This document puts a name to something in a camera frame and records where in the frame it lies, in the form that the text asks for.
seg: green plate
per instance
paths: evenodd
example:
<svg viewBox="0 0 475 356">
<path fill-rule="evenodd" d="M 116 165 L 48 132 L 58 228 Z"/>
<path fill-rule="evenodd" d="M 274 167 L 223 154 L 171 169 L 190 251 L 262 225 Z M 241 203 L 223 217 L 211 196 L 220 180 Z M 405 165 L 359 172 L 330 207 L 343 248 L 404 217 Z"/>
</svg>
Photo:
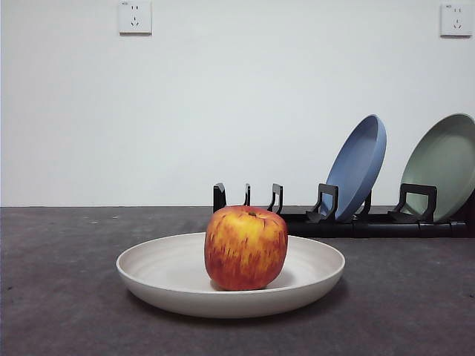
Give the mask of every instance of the green plate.
<svg viewBox="0 0 475 356">
<path fill-rule="evenodd" d="M 455 214 L 475 189 L 474 120 L 458 113 L 435 124 L 411 154 L 401 183 L 437 187 L 435 223 Z M 422 214 L 427 205 L 427 197 L 408 194 L 403 211 Z"/>
</svg>

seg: white wall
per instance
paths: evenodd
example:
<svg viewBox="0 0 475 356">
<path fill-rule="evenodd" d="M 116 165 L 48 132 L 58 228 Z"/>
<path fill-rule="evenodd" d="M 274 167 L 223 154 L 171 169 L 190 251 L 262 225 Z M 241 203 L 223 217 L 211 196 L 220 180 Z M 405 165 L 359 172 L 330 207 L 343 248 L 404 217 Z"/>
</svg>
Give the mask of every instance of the white wall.
<svg viewBox="0 0 475 356">
<path fill-rule="evenodd" d="M 211 205 L 216 182 L 311 205 L 370 113 L 391 204 L 424 132 L 475 116 L 475 40 L 439 38 L 439 1 L 153 0 L 150 37 L 118 4 L 1 2 L 3 206 Z"/>
</svg>

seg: blue plate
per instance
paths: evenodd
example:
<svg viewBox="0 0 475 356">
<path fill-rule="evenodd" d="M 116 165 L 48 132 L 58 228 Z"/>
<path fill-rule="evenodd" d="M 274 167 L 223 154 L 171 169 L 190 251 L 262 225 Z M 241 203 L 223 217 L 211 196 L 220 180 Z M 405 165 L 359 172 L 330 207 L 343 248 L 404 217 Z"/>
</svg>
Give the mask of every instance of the blue plate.
<svg viewBox="0 0 475 356">
<path fill-rule="evenodd" d="M 386 152 L 386 129 L 383 122 L 370 115 L 350 134 L 336 157 L 327 184 L 338 186 L 336 221 L 352 218 L 373 189 Z M 320 212 L 326 215 L 332 199 L 324 194 Z"/>
</svg>

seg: plate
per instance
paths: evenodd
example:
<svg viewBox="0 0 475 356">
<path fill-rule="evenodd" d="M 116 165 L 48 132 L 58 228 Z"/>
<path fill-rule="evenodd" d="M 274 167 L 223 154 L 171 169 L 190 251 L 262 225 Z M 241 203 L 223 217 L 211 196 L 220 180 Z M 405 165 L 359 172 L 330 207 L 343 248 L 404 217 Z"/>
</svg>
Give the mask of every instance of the plate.
<svg viewBox="0 0 475 356">
<path fill-rule="evenodd" d="M 410 155 L 401 183 L 437 187 L 435 223 L 454 215 L 475 189 L 474 120 L 457 113 L 436 123 Z M 427 206 L 427 197 L 408 194 L 403 211 L 422 214 Z"/>
<path fill-rule="evenodd" d="M 327 184 L 338 186 L 336 221 L 352 218 L 373 189 L 384 153 L 386 129 L 376 115 L 363 119 L 343 144 L 327 178 Z M 332 198 L 324 194 L 320 212 L 326 215 Z"/>
<path fill-rule="evenodd" d="M 205 270 L 205 233 L 151 240 L 124 251 L 117 270 L 138 298 L 195 317 L 245 318 L 288 312 L 323 297 L 340 279 L 345 259 L 318 241 L 289 236 L 278 277 L 256 291 L 223 291 Z"/>
</svg>

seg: white plate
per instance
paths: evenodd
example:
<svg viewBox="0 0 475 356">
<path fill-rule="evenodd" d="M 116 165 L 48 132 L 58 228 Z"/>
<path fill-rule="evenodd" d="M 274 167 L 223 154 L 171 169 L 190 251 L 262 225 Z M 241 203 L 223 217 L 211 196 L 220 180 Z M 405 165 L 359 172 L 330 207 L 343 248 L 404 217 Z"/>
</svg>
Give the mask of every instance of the white plate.
<svg viewBox="0 0 475 356">
<path fill-rule="evenodd" d="M 223 291 L 204 263 L 205 233 L 148 241 L 124 251 L 117 270 L 127 288 L 158 308 L 195 317 L 243 318 L 287 312 L 323 297 L 340 279 L 337 249 L 289 236 L 284 267 L 265 289 Z"/>
</svg>

